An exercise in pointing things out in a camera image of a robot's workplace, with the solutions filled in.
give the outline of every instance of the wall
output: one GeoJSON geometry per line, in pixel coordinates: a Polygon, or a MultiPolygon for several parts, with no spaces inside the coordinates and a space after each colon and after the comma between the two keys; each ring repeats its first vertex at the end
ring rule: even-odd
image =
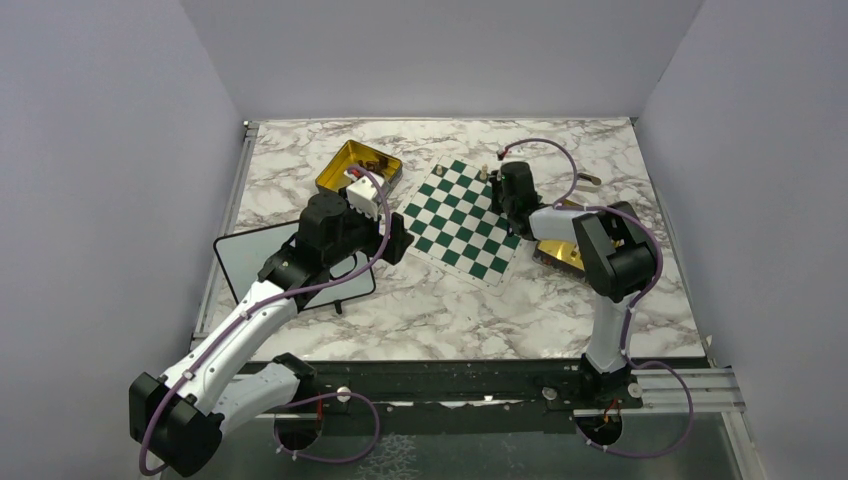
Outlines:
{"type": "Polygon", "coordinates": [[[770,478],[843,478],[848,4],[706,0],[637,124],[770,478]]]}
{"type": "Polygon", "coordinates": [[[182,0],[239,111],[638,115],[701,0],[182,0]]]}
{"type": "Polygon", "coordinates": [[[188,348],[241,119],[179,3],[0,8],[3,478],[134,478],[127,390],[188,348]]]}

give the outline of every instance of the cable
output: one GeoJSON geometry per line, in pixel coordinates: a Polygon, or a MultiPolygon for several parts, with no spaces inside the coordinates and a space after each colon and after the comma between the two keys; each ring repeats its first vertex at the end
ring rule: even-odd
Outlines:
{"type": "Polygon", "coordinates": [[[500,151],[498,151],[498,160],[503,160],[507,153],[509,153],[509,149],[513,147],[517,147],[519,145],[524,145],[525,143],[547,143],[548,145],[553,145],[559,149],[560,152],[565,154],[565,157],[568,158],[569,163],[571,163],[571,186],[568,187],[568,191],[565,192],[565,195],[557,199],[554,204],[560,204],[565,201],[565,199],[574,192],[574,189],[577,188],[577,162],[574,161],[574,157],[568,152],[568,150],[560,145],[559,143],[548,140],[547,138],[525,138],[523,140],[518,140],[510,143],[509,145],[503,147],[500,151]]]}
{"type": "Polygon", "coordinates": [[[680,382],[680,386],[683,387],[683,393],[686,394],[686,403],[689,405],[689,417],[688,417],[688,422],[686,423],[686,430],[683,431],[683,434],[681,434],[680,438],[678,438],[677,441],[674,442],[671,446],[664,448],[662,450],[656,451],[656,452],[635,453],[635,452],[626,452],[626,451],[618,450],[618,449],[615,449],[615,448],[609,448],[606,445],[600,445],[598,443],[593,442],[592,440],[590,440],[586,436],[585,433],[583,433],[582,430],[577,429],[577,431],[580,432],[580,435],[582,435],[583,438],[586,439],[586,445],[589,445],[593,448],[601,450],[605,453],[611,453],[613,455],[617,455],[619,457],[657,458],[657,457],[661,457],[663,455],[667,455],[671,452],[674,452],[675,450],[680,448],[681,445],[683,445],[683,443],[686,441],[687,438],[689,438],[689,434],[692,432],[692,427],[694,426],[694,423],[695,423],[695,406],[692,402],[692,392],[689,390],[689,386],[686,385],[686,382],[683,380],[683,377],[681,377],[680,374],[677,373],[668,364],[666,364],[664,362],[660,362],[658,360],[649,360],[647,362],[637,364],[627,354],[627,336],[628,336],[627,334],[630,331],[630,324],[633,320],[633,311],[635,310],[636,304],[639,303],[639,301],[642,300],[642,298],[645,295],[647,295],[648,292],[650,292],[651,289],[654,288],[654,286],[656,286],[657,282],[659,282],[659,280],[660,280],[660,277],[662,277],[663,256],[662,256],[662,248],[660,247],[660,242],[657,240],[657,237],[654,235],[654,232],[652,232],[648,227],[643,225],[642,222],[640,222],[637,218],[635,218],[635,217],[633,217],[633,216],[631,216],[627,213],[624,213],[622,211],[616,210],[612,207],[605,207],[605,206],[572,207],[572,206],[565,205],[566,198],[568,198],[568,196],[571,195],[571,193],[574,192],[574,189],[577,187],[577,164],[574,161],[574,158],[568,152],[568,150],[566,150],[566,148],[563,147],[562,145],[560,145],[559,143],[554,142],[553,140],[548,140],[546,138],[527,138],[527,139],[524,139],[524,140],[518,140],[516,142],[512,142],[509,145],[503,147],[503,149],[498,152],[498,159],[502,160],[503,157],[509,152],[510,148],[513,148],[517,145],[530,143],[530,142],[547,143],[549,145],[553,145],[553,146],[557,147],[558,149],[560,149],[560,151],[562,153],[565,154],[565,156],[568,158],[568,161],[571,163],[571,169],[572,169],[572,172],[573,172],[573,177],[571,179],[571,186],[569,187],[568,191],[565,192],[565,195],[559,197],[556,201],[554,201],[554,204],[553,204],[554,209],[556,209],[556,210],[587,211],[587,212],[599,212],[599,211],[609,212],[609,213],[616,215],[618,217],[621,217],[625,221],[628,221],[628,222],[632,223],[633,225],[636,225],[637,227],[639,227],[639,229],[641,229],[643,232],[645,232],[645,235],[648,236],[648,239],[654,245],[654,249],[657,252],[657,268],[656,268],[656,271],[654,272],[654,276],[651,279],[651,281],[648,283],[648,285],[646,285],[645,288],[643,288],[642,291],[640,291],[636,296],[634,296],[630,300],[630,302],[628,302],[628,304],[627,304],[627,309],[624,313],[624,322],[623,322],[623,325],[622,325],[622,328],[621,328],[621,338],[619,339],[619,348],[621,349],[621,356],[624,357],[624,360],[627,362],[627,364],[630,366],[630,368],[632,368],[634,370],[642,370],[642,369],[649,368],[649,367],[660,367],[660,368],[667,370],[668,373],[670,373],[678,382],[680,382]]]}
{"type": "Polygon", "coordinates": [[[261,310],[262,308],[272,303],[278,302],[286,298],[294,297],[303,293],[309,293],[314,292],[315,290],[322,290],[324,288],[334,287],[344,282],[353,280],[354,278],[362,275],[363,273],[371,269],[371,267],[374,266],[375,263],[377,263],[377,260],[379,260],[380,257],[383,256],[383,252],[386,251],[386,246],[389,243],[389,232],[391,232],[392,229],[392,212],[389,208],[389,202],[386,198],[386,193],[383,191],[383,188],[377,182],[377,179],[374,178],[374,176],[364,168],[358,165],[352,165],[348,168],[348,171],[356,171],[365,175],[368,180],[370,180],[371,183],[374,184],[374,187],[377,189],[377,194],[380,197],[380,204],[383,206],[383,214],[385,216],[386,226],[385,233],[383,234],[383,241],[380,242],[380,247],[377,248],[377,252],[365,265],[362,266],[362,268],[353,271],[342,278],[339,278],[337,280],[331,280],[329,282],[322,283],[319,285],[312,285],[309,287],[301,287],[293,290],[288,290],[279,295],[274,295],[272,297],[266,298],[265,300],[256,302],[255,304],[253,304],[253,306],[251,306],[245,311],[244,315],[239,316],[238,318],[236,318],[236,320],[233,321],[233,323],[227,326],[227,328],[221,333],[221,335],[218,335],[212,341],[212,343],[209,345],[209,348],[207,348],[205,351],[203,351],[203,353],[198,355],[194,363],[192,363],[191,366],[186,369],[186,373],[177,379],[177,381],[174,383],[174,386],[171,387],[170,390],[168,390],[168,392],[162,398],[162,401],[159,402],[159,405],[156,407],[156,410],[153,411],[153,415],[151,415],[150,421],[147,423],[147,428],[144,430],[144,436],[141,440],[141,449],[138,454],[138,469],[142,475],[152,477],[153,475],[162,473],[166,468],[168,468],[168,465],[165,464],[160,465],[159,467],[156,467],[152,470],[147,468],[147,452],[148,450],[150,450],[150,440],[153,437],[153,427],[157,423],[159,423],[159,418],[162,416],[162,413],[165,411],[165,408],[170,403],[171,399],[174,398],[174,395],[176,395],[176,393],[186,384],[188,378],[194,375],[200,365],[203,365],[203,362],[205,362],[212,355],[212,353],[215,352],[215,350],[221,345],[221,343],[224,342],[224,340],[229,338],[229,336],[233,333],[233,331],[236,330],[236,328],[241,326],[244,321],[252,317],[253,314],[255,314],[258,310],[261,310]]]}
{"type": "Polygon", "coordinates": [[[280,437],[277,435],[277,428],[274,427],[274,441],[277,442],[277,453],[285,452],[292,456],[292,458],[305,458],[307,460],[313,460],[321,463],[330,463],[334,465],[341,465],[343,463],[352,463],[362,458],[365,458],[366,455],[371,453],[374,450],[374,447],[377,446],[377,441],[380,439],[380,414],[377,412],[377,407],[371,400],[368,400],[364,395],[360,395],[356,392],[332,392],[332,393],[324,393],[321,395],[316,395],[314,397],[307,398],[305,400],[299,400],[297,402],[292,402],[286,405],[286,408],[294,408],[299,407],[301,405],[306,405],[307,403],[317,402],[323,400],[325,398],[336,398],[336,397],[353,397],[365,402],[368,405],[368,408],[371,409],[371,413],[374,414],[374,436],[371,438],[371,441],[368,443],[361,452],[356,455],[352,455],[350,457],[344,458],[326,458],[319,457],[316,455],[310,455],[308,453],[299,453],[299,450],[289,450],[286,448],[283,443],[280,441],[280,437]]]}

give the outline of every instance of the chessboard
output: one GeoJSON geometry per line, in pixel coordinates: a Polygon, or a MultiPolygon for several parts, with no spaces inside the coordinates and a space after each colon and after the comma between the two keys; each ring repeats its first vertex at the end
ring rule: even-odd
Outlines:
{"type": "Polygon", "coordinates": [[[489,211],[491,202],[485,172],[449,157],[434,161],[399,209],[416,237],[407,253],[502,294],[521,239],[507,236],[507,221],[489,211]]]}

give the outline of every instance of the bolt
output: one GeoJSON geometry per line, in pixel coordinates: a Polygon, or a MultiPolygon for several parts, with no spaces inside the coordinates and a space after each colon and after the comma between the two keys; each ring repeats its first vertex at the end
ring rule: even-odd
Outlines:
{"type": "Polygon", "coordinates": [[[542,396],[545,397],[545,400],[556,400],[556,389],[551,387],[545,387],[542,389],[542,396]]]}
{"type": "Polygon", "coordinates": [[[631,383],[627,386],[627,393],[633,398],[642,398],[642,386],[638,383],[631,383]]]}
{"type": "MultiPolygon", "coordinates": [[[[350,389],[345,386],[341,386],[338,390],[336,390],[336,393],[350,393],[350,389]]],[[[340,402],[346,403],[350,400],[350,395],[339,395],[336,398],[339,399],[340,402]]]]}

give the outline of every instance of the marble table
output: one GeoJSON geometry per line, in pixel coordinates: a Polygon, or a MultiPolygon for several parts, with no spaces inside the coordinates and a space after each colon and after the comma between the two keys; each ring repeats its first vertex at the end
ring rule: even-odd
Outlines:
{"type": "MultiPolygon", "coordinates": [[[[338,149],[354,139],[400,158],[404,177],[391,195],[396,208],[420,183],[427,165],[443,155],[496,168],[495,152],[510,141],[535,136],[562,142],[581,171],[600,177],[595,192],[575,201],[634,205],[654,229],[665,272],[643,300],[633,324],[634,356],[702,356],[701,340],[630,121],[616,119],[287,120],[261,124],[238,206],[235,231],[296,220],[316,192],[315,178],[338,149]]],[[[544,201],[565,190],[566,160],[547,145],[527,145],[510,159],[530,162],[544,201]]],[[[591,289],[531,260],[522,241],[506,292],[492,296],[407,255],[397,266],[378,262],[376,291],[332,307],[304,312],[273,335],[254,356],[268,361],[283,352],[313,360],[431,360],[579,357],[592,331],[591,289]]],[[[235,306],[226,283],[213,301],[208,328],[235,306]]]]}

